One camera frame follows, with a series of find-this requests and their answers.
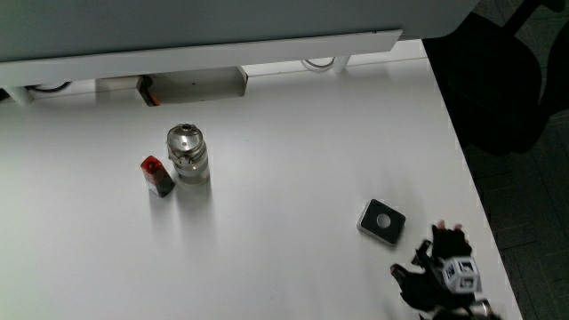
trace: white table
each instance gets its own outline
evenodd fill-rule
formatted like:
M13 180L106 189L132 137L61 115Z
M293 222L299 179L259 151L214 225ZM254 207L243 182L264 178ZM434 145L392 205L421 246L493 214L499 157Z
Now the white table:
M439 219L464 225L485 296L520 318L420 42L340 75L298 66L249 68L243 98L0 104L0 318L417 319L389 266L418 270ZM178 123L204 132L211 183L158 198L140 163L173 172ZM394 250L356 228L371 198L407 218Z

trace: metal lid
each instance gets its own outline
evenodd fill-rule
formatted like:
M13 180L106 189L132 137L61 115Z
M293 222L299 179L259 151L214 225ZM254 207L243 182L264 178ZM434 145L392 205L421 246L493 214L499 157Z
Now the metal lid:
M178 165L191 165L200 161L205 152L202 132L193 124L178 124L168 132L170 159Z

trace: lighter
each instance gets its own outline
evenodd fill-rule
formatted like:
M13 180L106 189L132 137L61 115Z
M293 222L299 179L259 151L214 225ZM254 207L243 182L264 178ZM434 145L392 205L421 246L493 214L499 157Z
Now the lighter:
M144 178L148 183L148 189L157 196L165 197L174 188L174 181L170 178L170 174L162 166L162 163L153 156L149 156L140 165L144 172Z

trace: black chair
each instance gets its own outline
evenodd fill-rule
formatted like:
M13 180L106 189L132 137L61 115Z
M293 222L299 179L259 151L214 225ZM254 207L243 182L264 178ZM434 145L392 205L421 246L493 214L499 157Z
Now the black chair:
M525 0L503 28L471 13L451 35L423 40L462 146L472 143L496 156L524 153L549 117L569 107L563 92L569 25L549 54L541 103L539 63L515 38L540 4L555 12L565 6L563 0Z

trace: floor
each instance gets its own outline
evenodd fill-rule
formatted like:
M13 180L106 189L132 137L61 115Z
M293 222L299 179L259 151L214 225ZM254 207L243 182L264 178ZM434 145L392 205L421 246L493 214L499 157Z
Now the floor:
M481 0L474 12L503 26L521 2ZM544 84L549 49L568 20L569 0L560 13L540 6L517 33ZM569 111L551 117L525 154L463 151L524 319L569 319Z

